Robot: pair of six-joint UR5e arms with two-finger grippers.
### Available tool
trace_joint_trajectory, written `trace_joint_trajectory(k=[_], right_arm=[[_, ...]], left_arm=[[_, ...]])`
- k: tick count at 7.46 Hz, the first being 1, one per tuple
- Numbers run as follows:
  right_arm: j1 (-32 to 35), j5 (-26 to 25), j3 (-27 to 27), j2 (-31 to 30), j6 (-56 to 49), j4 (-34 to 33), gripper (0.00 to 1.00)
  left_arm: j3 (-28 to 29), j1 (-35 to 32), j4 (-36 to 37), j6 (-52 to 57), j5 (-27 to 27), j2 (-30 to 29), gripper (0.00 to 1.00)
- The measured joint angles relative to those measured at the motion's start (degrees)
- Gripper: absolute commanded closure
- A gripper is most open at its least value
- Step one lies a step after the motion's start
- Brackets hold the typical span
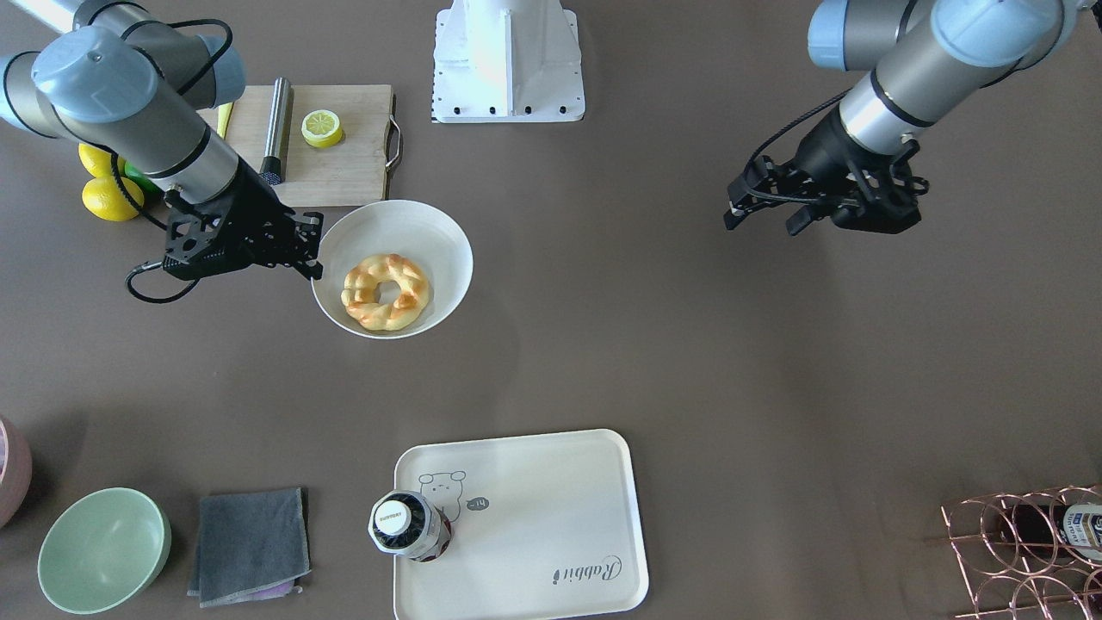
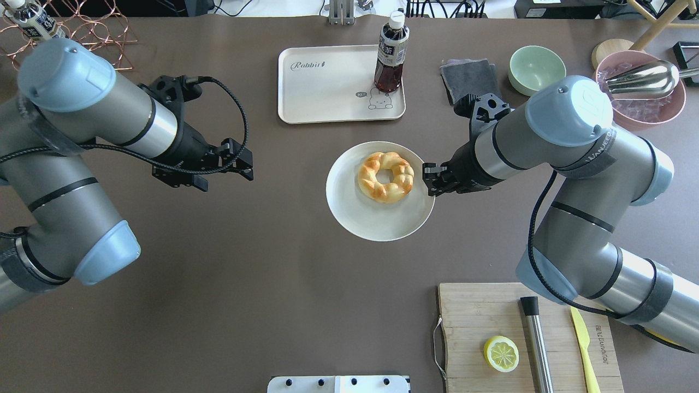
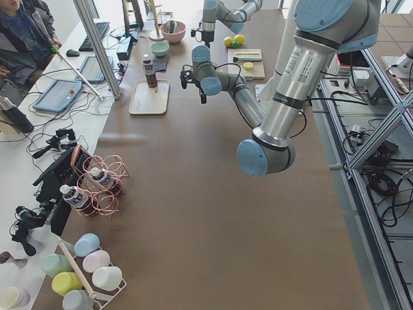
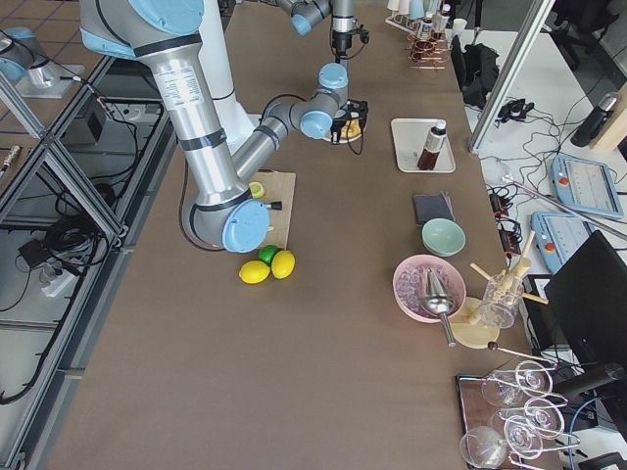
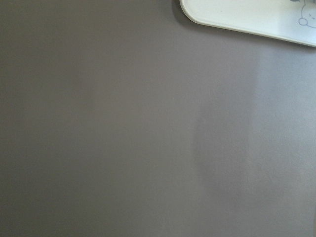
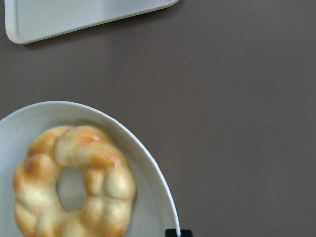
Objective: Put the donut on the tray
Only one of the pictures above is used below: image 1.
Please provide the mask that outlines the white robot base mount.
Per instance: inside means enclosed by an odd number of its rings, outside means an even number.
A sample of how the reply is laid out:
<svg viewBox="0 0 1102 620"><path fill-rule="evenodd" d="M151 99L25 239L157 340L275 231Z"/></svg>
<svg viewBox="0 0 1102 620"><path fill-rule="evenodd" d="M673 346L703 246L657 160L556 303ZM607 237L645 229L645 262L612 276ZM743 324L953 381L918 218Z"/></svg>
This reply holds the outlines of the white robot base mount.
<svg viewBox="0 0 1102 620"><path fill-rule="evenodd" d="M579 17L559 1L454 1L434 35L433 122L584 118Z"/></svg>

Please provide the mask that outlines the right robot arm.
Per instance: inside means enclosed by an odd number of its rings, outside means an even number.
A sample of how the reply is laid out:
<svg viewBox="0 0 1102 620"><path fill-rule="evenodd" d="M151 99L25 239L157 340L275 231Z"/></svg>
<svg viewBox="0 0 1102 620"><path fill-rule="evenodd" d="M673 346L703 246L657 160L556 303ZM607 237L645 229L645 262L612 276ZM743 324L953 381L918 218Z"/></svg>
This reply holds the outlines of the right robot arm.
<svg viewBox="0 0 1102 620"><path fill-rule="evenodd" d="M20 1L58 31L39 52L3 59L3 118L23 131L125 157L166 195L165 254L181 280L291 267L311 280L318 213L298 215L201 109L244 95L231 35L186 35L134 1Z"/></svg>

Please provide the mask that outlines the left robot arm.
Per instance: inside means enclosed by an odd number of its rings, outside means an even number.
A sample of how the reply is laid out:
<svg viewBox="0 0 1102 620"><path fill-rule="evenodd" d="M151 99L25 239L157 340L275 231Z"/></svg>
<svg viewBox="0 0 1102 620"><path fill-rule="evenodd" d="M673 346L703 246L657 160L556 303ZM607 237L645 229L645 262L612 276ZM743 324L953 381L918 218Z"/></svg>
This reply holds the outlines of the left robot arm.
<svg viewBox="0 0 1102 620"><path fill-rule="evenodd" d="M861 70L818 106L821 121L779 164L761 148L728 187L727 229L792 203L788 233L829 219L901 233L929 183L910 168L923 131L981 88L1027 70L1070 39L1098 1L823 1L809 24L815 65Z"/></svg>

